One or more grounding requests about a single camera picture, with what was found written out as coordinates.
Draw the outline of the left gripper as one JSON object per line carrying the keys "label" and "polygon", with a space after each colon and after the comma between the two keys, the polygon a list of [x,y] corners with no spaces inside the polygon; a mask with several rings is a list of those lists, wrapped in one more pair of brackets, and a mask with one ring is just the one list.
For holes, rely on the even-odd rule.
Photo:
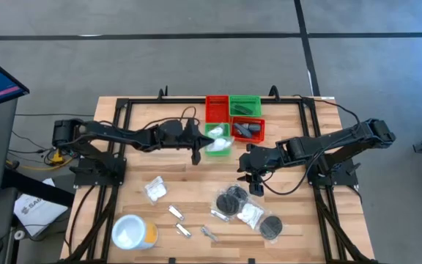
{"label": "left gripper", "polygon": [[212,144],[215,140],[203,135],[199,130],[196,119],[189,119],[185,125],[179,120],[167,120],[159,125],[151,127],[152,150],[159,149],[187,149],[191,150],[191,161],[193,165],[198,165],[201,161],[201,145]]}

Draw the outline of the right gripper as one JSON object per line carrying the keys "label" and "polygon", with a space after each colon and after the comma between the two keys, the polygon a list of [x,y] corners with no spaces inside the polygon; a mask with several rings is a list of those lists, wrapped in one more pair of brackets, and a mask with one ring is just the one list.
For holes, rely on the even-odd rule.
{"label": "right gripper", "polygon": [[255,144],[247,144],[246,152],[239,157],[238,172],[249,172],[245,175],[245,181],[249,184],[249,193],[264,196],[263,182],[257,182],[257,174],[282,167],[280,150],[277,147],[260,147]]}

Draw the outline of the bag of white cotton balls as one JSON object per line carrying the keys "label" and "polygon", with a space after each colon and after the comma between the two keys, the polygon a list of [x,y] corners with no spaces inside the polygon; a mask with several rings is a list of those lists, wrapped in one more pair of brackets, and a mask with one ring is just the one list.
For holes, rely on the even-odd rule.
{"label": "bag of white cotton balls", "polygon": [[206,151],[211,153],[227,151],[232,146],[233,142],[234,139],[232,137],[218,137],[212,144],[206,146]]}
{"label": "bag of white cotton balls", "polygon": [[161,176],[157,176],[153,181],[144,187],[145,193],[152,204],[155,204],[161,197],[167,195],[168,190]]}
{"label": "bag of white cotton balls", "polygon": [[217,139],[224,135],[224,129],[222,125],[215,126],[207,132],[207,135],[211,138]]}
{"label": "bag of white cotton balls", "polygon": [[264,210],[250,202],[246,202],[240,212],[237,214],[237,218],[246,223],[252,230],[254,230],[259,223],[260,218],[264,215]]}

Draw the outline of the silver nail clipper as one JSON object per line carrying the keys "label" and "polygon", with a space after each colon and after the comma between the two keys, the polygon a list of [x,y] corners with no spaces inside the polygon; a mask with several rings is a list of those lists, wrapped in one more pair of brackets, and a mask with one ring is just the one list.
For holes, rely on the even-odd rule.
{"label": "silver nail clipper", "polygon": [[191,233],[180,223],[176,223],[175,227],[177,228],[178,232],[184,235],[186,238],[191,238]]}
{"label": "silver nail clipper", "polygon": [[218,237],[214,235],[206,226],[201,227],[201,232],[214,242],[218,242]]}
{"label": "silver nail clipper", "polygon": [[174,207],[173,205],[169,205],[168,211],[174,215],[176,218],[178,218],[180,221],[184,221],[185,217],[184,215],[179,211],[178,208]]}

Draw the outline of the green plastic basket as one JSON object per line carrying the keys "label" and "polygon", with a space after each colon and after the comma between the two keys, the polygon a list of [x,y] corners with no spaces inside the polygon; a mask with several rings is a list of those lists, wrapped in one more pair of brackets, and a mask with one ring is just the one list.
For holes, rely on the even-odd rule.
{"label": "green plastic basket", "polygon": [[[234,105],[242,105],[249,108],[253,113],[249,115],[241,114],[234,110]],[[262,115],[261,98],[254,95],[230,95],[229,115],[244,117],[260,117]]]}
{"label": "green plastic basket", "polygon": [[[207,132],[210,130],[210,129],[213,129],[215,126],[218,126],[218,125],[222,125],[223,126],[223,129],[224,129],[224,135],[223,136],[228,136],[228,137],[232,137],[231,136],[231,134],[230,134],[230,126],[229,126],[229,124],[228,123],[206,123],[205,124],[205,135],[206,136],[208,136],[207,135]],[[231,151],[231,148],[232,147],[230,147],[227,151],[221,151],[221,152],[215,152],[215,153],[211,153],[211,152],[207,152],[206,151],[206,148],[205,148],[205,153],[207,154],[207,155],[212,155],[212,156],[227,156],[227,155],[229,155],[229,153],[230,153],[230,151]]]}

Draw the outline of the red plastic basket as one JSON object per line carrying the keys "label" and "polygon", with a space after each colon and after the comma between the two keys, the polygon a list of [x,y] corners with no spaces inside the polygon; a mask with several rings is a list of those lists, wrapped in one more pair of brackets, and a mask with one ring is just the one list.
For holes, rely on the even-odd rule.
{"label": "red plastic basket", "polygon": [[229,96],[208,95],[205,99],[205,120],[208,123],[229,122]]}
{"label": "red plastic basket", "polygon": [[[235,123],[258,123],[261,125],[262,129],[257,134],[254,135],[252,138],[245,138],[238,134],[236,129],[234,128]],[[236,141],[240,142],[251,142],[254,144],[259,144],[264,141],[264,135],[265,135],[265,121],[260,118],[251,118],[251,117],[244,117],[244,116],[236,116],[232,117],[231,122],[231,135],[234,137]]]}

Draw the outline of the white tub with yellow label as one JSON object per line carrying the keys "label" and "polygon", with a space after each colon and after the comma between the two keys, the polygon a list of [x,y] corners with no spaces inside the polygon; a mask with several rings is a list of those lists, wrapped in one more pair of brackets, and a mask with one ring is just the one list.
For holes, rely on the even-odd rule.
{"label": "white tub with yellow label", "polygon": [[158,240],[158,229],[140,216],[125,215],[115,222],[111,238],[115,246],[123,250],[150,249]]}

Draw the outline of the black desk bar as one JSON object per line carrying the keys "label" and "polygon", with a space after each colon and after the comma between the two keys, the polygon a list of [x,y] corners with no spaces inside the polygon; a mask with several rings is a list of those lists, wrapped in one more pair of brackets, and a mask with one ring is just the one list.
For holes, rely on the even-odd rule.
{"label": "black desk bar", "polygon": [[72,206],[75,197],[74,194],[68,191],[47,185],[12,169],[4,170],[0,187],[2,189],[15,188],[23,194],[28,194],[66,207]]}

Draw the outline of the white printed paper sheet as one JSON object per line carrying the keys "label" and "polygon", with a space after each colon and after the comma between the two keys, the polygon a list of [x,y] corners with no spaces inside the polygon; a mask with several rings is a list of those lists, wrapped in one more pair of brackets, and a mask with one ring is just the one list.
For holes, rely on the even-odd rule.
{"label": "white printed paper sheet", "polygon": [[67,209],[66,206],[22,194],[15,201],[13,213],[30,236],[36,237]]}

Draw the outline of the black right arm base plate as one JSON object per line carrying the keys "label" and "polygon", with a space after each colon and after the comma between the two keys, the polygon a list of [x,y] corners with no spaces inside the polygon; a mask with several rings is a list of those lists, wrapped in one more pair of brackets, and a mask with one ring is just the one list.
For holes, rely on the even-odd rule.
{"label": "black right arm base plate", "polygon": [[315,187],[351,186],[358,184],[356,169],[360,163],[353,160],[335,161],[329,155],[318,158],[308,171],[309,184]]}

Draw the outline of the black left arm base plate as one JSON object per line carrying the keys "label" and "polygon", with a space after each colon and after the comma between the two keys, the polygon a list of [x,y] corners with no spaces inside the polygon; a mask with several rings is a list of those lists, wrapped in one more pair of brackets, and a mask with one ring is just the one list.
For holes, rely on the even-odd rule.
{"label": "black left arm base plate", "polygon": [[125,158],[113,158],[112,164],[102,161],[81,159],[77,166],[71,166],[75,174],[75,186],[120,186],[124,182],[127,161]]}

